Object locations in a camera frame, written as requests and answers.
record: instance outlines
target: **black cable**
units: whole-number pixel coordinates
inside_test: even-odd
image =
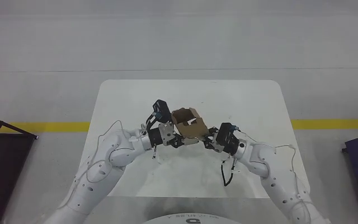
[[[232,181],[232,179],[233,179],[233,173],[231,172],[230,179],[229,179],[229,181],[226,183],[225,175],[224,175],[224,170],[223,170],[223,165],[224,165],[224,163],[225,163],[225,161],[223,161],[223,163],[222,163],[222,176],[223,176],[224,186],[227,186],[227,185],[229,185],[229,184],[231,183],[231,181]]]

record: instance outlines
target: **gray floor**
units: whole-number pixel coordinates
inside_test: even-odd
[[[357,12],[354,0],[1,1],[0,119],[86,122],[100,84],[124,78],[275,80],[291,119],[357,119]],[[6,224],[41,223],[77,170],[86,133],[39,135]],[[332,223],[358,223],[340,153],[358,130],[295,135],[318,208]],[[185,198],[107,198],[87,223],[190,211],[286,223],[269,200]]]

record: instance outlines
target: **wire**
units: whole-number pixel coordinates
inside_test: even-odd
[[[223,181],[224,181],[224,186],[228,186],[228,185],[231,183],[231,181],[232,181],[232,179],[233,179],[233,176],[234,176],[233,171],[234,171],[234,169],[235,169],[236,159],[234,159],[233,164],[232,164],[232,166],[231,166],[230,179],[229,179],[228,182],[226,182],[226,180],[225,180],[225,175],[224,175],[224,170],[223,170],[223,165],[224,165],[225,162],[228,161],[229,159],[230,159],[230,155],[229,155],[229,158],[227,158],[226,160],[223,160],[223,162],[222,162],[222,167],[221,167],[222,177],[223,177]]]
[[[68,202],[70,201],[70,199],[71,199],[72,196],[73,196],[73,193],[74,193],[74,192],[76,191],[76,189],[77,189],[77,186],[78,186],[78,184],[79,184],[79,180],[80,180],[84,175],[86,175],[86,179],[87,179],[87,181],[90,182],[90,183],[100,182],[100,181],[104,180],[104,178],[106,178],[106,177],[109,175],[110,172],[108,172],[108,174],[107,174],[103,179],[101,179],[101,180],[99,180],[99,181],[90,181],[90,180],[88,179],[88,171],[89,171],[90,168],[92,168],[95,164],[97,164],[97,163],[99,163],[99,162],[106,162],[105,160],[98,160],[97,162],[95,162],[94,164],[92,164],[92,163],[93,163],[93,159],[96,157],[97,152],[98,152],[98,147],[99,147],[99,144],[100,144],[100,137],[105,136],[105,135],[109,132],[109,130],[110,130],[117,122],[119,122],[119,123],[121,124],[121,129],[122,129],[123,135],[125,136],[124,131],[123,131],[123,125],[122,125],[122,121],[121,121],[121,120],[116,120],[115,122],[113,122],[113,124],[109,127],[109,129],[108,129],[104,134],[101,134],[101,135],[98,136],[98,138],[97,138],[97,146],[96,146],[95,153],[93,154],[93,156],[92,156],[92,158],[91,158],[91,160],[90,160],[90,163],[88,163],[88,166],[87,166],[85,172],[83,172],[83,173],[74,181],[74,182],[75,182],[75,185],[74,185],[74,187],[73,187],[73,189],[72,189],[72,191],[71,191],[71,194],[70,194],[70,196],[68,197],[67,201],[66,201],[62,206],[58,207],[56,210],[59,210],[59,209],[65,207],[65,206],[68,204]]]
[[[299,189],[298,189],[298,177],[297,177],[297,174],[296,174],[296,172],[295,172],[295,167],[294,167],[294,165],[293,165],[293,159],[294,159],[294,157],[295,157],[295,155],[296,155],[296,148],[295,148],[292,144],[284,144],[284,145],[282,145],[282,146],[276,146],[275,148],[281,148],[281,147],[289,147],[289,148],[291,148],[292,150],[294,150],[294,153],[293,153],[292,158],[291,158],[291,168],[292,168],[292,172],[295,174],[296,191],[297,191],[297,194],[299,194],[300,191],[299,191]],[[294,218],[294,217],[293,217],[293,208],[294,208],[296,205],[300,204],[300,203],[302,203],[303,206],[305,207],[305,209],[306,209],[306,211],[307,211],[307,213],[308,213],[308,216],[309,216],[309,222],[308,222],[308,223],[311,224],[311,221],[312,221],[311,214],[310,214],[310,212],[309,212],[309,210],[308,210],[308,207],[307,207],[307,205],[306,205],[306,203],[308,203],[308,202],[303,201],[303,199],[300,199],[299,202],[295,203],[295,204],[291,207],[291,209],[290,209],[291,218],[292,218],[292,219]]]
[[[243,133],[245,136],[247,136],[249,139],[253,140],[254,142],[257,142],[255,139],[251,138],[248,134],[246,134],[245,132],[241,132]]]

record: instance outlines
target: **white cable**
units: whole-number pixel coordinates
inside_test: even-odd
[[[291,148],[291,149],[294,150],[294,153],[293,153],[292,159],[291,159],[291,168],[292,168],[292,172],[295,174],[296,192],[297,192],[297,194],[299,194],[300,192],[299,192],[299,189],[298,189],[298,177],[297,177],[297,174],[296,174],[296,172],[295,172],[295,167],[294,167],[294,165],[293,165],[293,159],[294,159],[294,157],[295,157],[295,155],[296,155],[296,148],[295,148],[292,144],[284,144],[284,145],[282,145],[282,146],[276,146],[275,148],[280,148],[280,147],[289,147],[289,148]],[[306,205],[306,202],[303,201],[303,199],[301,199],[299,202],[297,202],[296,204],[294,204],[294,205],[291,207],[291,209],[290,209],[291,220],[293,220],[293,218],[294,218],[294,217],[293,217],[293,208],[294,208],[297,204],[299,204],[299,203],[302,203],[303,206],[305,207],[305,209],[306,209],[306,211],[307,211],[307,213],[308,213],[308,215],[309,215],[309,222],[308,222],[308,223],[311,224],[311,221],[312,221],[312,219],[311,219],[311,214],[310,214],[310,212],[309,212],[309,210],[308,210],[308,207],[307,207],[307,205]]]
[[[254,142],[257,142],[255,139],[251,138],[248,134],[246,134],[245,132],[241,132],[243,133],[245,136],[249,137],[251,140],[253,140]]]
[[[122,121],[121,121],[121,120],[116,120],[115,122],[113,122],[113,124],[109,127],[109,129],[108,129],[104,134],[101,134],[101,135],[98,136],[98,138],[97,138],[97,147],[96,147],[96,150],[95,150],[94,155],[93,155],[92,158],[91,158],[91,162],[88,164],[87,169],[85,170],[85,172],[82,173],[82,174],[79,176],[79,178],[77,179],[78,181],[75,180],[75,183],[76,183],[76,184],[75,184],[74,188],[72,189],[71,194],[70,194],[70,196],[68,197],[66,203],[64,203],[63,206],[58,207],[56,210],[59,210],[59,209],[65,207],[65,206],[68,204],[68,202],[70,201],[70,199],[71,199],[73,193],[74,193],[74,192],[76,191],[76,189],[77,189],[77,186],[78,186],[78,184],[79,184],[79,180],[82,178],[82,176],[83,176],[84,174],[86,175],[87,181],[90,182],[90,183],[100,182],[100,181],[102,181],[104,178],[106,178],[106,177],[108,176],[108,174],[109,174],[110,172],[108,172],[108,174],[107,174],[103,179],[101,179],[100,181],[91,182],[91,181],[88,179],[87,173],[88,173],[89,169],[90,169],[92,166],[94,166],[95,164],[97,164],[97,163],[99,163],[99,162],[103,162],[103,161],[106,162],[105,160],[99,160],[99,161],[95,162],[94,164],[92,164],[92,163],[93,163],[93,159],[96,157],[96,154],[97,154],[97,151],[98,151],[98,148],[99,148],[100,137],[105,136],[105,135],[109,132],[109,130],[110,130],[117,122],[119,122],[119,123],[121,124],[121,129],[122,129],[123,135],[125,136],[124,131],[123,131],[123,125],[122,125]]]

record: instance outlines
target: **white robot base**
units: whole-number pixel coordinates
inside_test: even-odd
[[[169,214],[144,222],[143,224],[240,224],[212,214],[180,213]]]

